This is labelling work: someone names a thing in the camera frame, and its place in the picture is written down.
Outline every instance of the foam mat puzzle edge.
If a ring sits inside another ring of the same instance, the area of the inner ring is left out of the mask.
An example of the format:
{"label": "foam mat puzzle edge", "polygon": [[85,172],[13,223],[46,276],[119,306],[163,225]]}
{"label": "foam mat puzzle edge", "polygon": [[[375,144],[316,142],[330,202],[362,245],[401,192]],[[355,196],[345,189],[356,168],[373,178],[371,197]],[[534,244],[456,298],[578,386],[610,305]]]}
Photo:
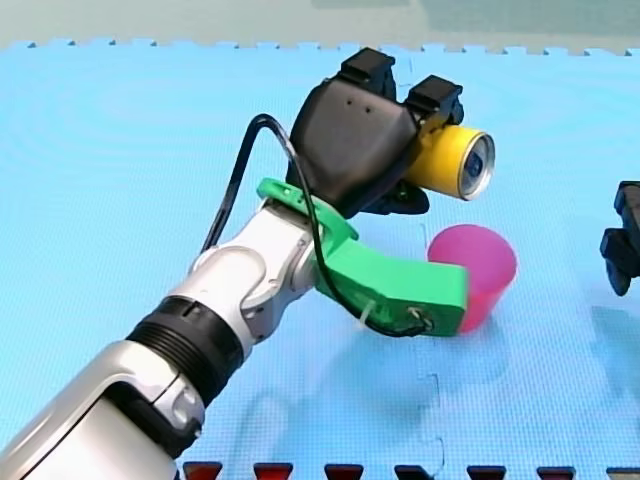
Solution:
{"label": "foam mat puzzle edge", "polygon": [[[287,463],[256,463],[254,474],[257,480],[290,478],[295,465]],[[224,465],[218,462],[185,462],[181,480],[217,480],[224,470]],[[433,480],[437,474],[430,474],[420,465],[396,465],[393,468],[397,480]],[[366,469],[358,464],[327,464],[324,476],[327,480],[359,480],[366,475]],[[540,467],[536,469],[536,477],[541,480],[569,480],[576,477],[571,467]],[[606,475],[612,480],[633,480],[638,478],[639,470],[609,468]],[[502,466],[469,466],[467,477],[470,480],[506,480],[509,472]]]}
{"label": "foam mat puzzle edge", "polygon": [[[190,40],[173,40],[167,44],[160,45],[152,38],[133,38],[129,41],[120,42],[117,39],[111,37],[97,37],[89,40],[88,42],[77,42],[72,38],[53,38],[47,43],[38,44],[33,41],[16,41],[11,43],[6,50],[15,50],[22,48],[43,48],[43,47],[95,47],[95,46],[141,46],[141,47],[171,47],[171,46],[193,46],[200,48],[231,48],[231,49],[281,49],[281,50],[353,50],[363,47],[358,43],[343,42],[335,47],[325,47],[318,42],[300,42],[292,46],[283,46],[277,42],[256,42],[251,46],[240,46],[238,42],[234,41],[219,41],[212,44],[200,44]],[[534,56],[549,56],[549,55],[569,55],[569,56],[617,56],[617,57],[640,57],[640,48],[627,48],[622,54],[617,54],[603,48],[585,48],[579,53],[570,52],[569,49],[563,47],[546,47],[540,53],[531,52],[526,46],[519,45],[505,45],[503,48],[493,51],[483,45],[465,45],[461,48],[448,48],[445,44],[433,43],[424,44],[419,49],[402,47],[399,45],[377,45],[375,48],[379,50],[388,51],[402,51],[402,52],[433,52],[433,53],[465,53],[471,55],[485,54],[485,55],[534,55]]]}

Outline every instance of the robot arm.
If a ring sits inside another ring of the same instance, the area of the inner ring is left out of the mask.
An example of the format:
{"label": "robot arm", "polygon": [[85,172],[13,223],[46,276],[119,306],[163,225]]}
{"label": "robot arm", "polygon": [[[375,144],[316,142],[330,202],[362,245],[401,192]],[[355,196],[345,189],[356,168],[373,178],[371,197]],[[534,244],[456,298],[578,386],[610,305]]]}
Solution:
{"label": "robot arm", "polygon": [[174,479],[205,408],[313,286],[310,245],[302,215],[265,201],[17,435],[0,478]]}
{"label": "robot arm", "polygon": [[[364,49],[347,60],[309,95],[290,141],[275,120],[254,119],[186,279],[0,453],[0,480],[178,479],[175,460],[200,435],[205,409],[314,287],[385,335],[456,333],[463,269],[385,257],[360,245],[346,219],[424,210],[407,206],[421,188],[473,198],[493,169],[493,142],[458,126],[461,87],[446,80],[429,77],[398,103],[389,59]],[[289,154],[287,183],[263,181],[257,212],[217,244],[261,126]]]}

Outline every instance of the wire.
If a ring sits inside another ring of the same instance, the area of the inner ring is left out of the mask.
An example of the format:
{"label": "wire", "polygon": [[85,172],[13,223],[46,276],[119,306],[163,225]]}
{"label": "wire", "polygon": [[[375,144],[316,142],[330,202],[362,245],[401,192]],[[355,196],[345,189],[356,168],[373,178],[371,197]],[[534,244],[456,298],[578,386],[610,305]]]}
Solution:
{"label": "wire", "polygon": [[[320,229],[318,226],[319,224],[318,218],[316,216],[316,209],[311,197],[309,184],[307,183],[307,179],[302,170],[300,157],[296,152],[295,147],[291,143],[289,136],[285,132],[284,128],[282,128],[282,125],[280,125],[280,123],[278,123],[275,118],[266,113],[256,115],[247,127],[244,138],[242,139],[242,144],[240,145],[240,151],[238,152],[238,156],[236,158],[236,163],[233,167],[233,171],[231,172],[231,178],[229,179],[227,190],[224,194],[224,198],[222,199],[222,203],[220,205],[220,208],[218,209],[215,220],[213,221],[213,224],[209,229],[209,233],[202,246],[201,253],[216,245],[218,243],[218,240],[220,239],[220,235],[222,234],[222,231],[224,230],[224,227],[229,220],[229,215],[231,214],[231,210],[233,209],[233,205],[238,196],[240,184],[242,183],[244,172],[247,168],[247,164],[249,163],[249,157],[251,155],[251,150],[253,149],[253,144],[255,143],[258,133],[263,128],[268,128],[275,135],[275,137],[278,139],[278,142],[280,143],[280,146],[287,154],[289,163],[292,164],[296,170],[297,177],[300,181],[302,194],[304,196],[305,205],[307,207],[309,221],[311,223],[313,249],[316,256],[318,270],[322,276],[322,279],[326,283],[334,299],[340,305],[342,305],[343,308],[345,308],[351,315],[356,318],[362,317],[362,311],[352,305],[351,302],[349,302],[349,300],[347,300],[344,295],[340,293],[333,279],[331,278],[331,274],[329,272],[327,264],[325,263],[324,254],[322,252],[322,242],[320,239]],[[397,333],[394,331],[382,329],[381,327],[369,322],[367,322],[366,324],[372,330],[390,337],[414,336],[424,331],[424,328],[416,327],[402,333]]]}

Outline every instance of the interlocking foam tile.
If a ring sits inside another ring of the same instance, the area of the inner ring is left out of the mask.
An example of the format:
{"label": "interlocking foam tile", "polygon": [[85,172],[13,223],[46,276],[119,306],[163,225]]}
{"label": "interlocking foam tile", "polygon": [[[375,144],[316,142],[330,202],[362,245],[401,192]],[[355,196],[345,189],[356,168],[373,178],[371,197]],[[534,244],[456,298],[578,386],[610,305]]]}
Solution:
{"label": "interlocking foam tile", "polygon": [[[290,128],[358,49],[73,43],[0,53],[0,444],[183,278],[251,117]],[[479,223],[513,244],[518,278],[485,328],[456,339],[380,337],[309,294],[181,460],[220,462],[221,479],[264,462],[291,463],[294,479],[325,464],[363,465],[363,478],[421,465],[446,480],[469,466],[509,479],[638,466],[640,289],[615,297],[598,253],[618,182],[640,176],[637,51],[384,49],[401,97],[431,73],[464,86],[465,122],[493,134],[497,169],[474,202],[434,194],[421,218],[357,217],[363,241],[418,259],[446,226]],[[224,238],[258,205],[258,181],[285,169],[264,134]]]}

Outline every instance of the plastic cup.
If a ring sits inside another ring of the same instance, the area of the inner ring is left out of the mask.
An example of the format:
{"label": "plastic cup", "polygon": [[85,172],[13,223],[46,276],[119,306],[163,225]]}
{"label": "plastic cup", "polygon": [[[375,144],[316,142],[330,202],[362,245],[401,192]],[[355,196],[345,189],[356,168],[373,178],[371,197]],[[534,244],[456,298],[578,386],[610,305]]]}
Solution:
{"label": "plastic cup", "polygon": [[516,276],[516,255],[496,232],[478,225],[456,225],[440,232],[426,252],[429,262],[465,267],[469,272],[467,311],[459,333],[485,322]]}

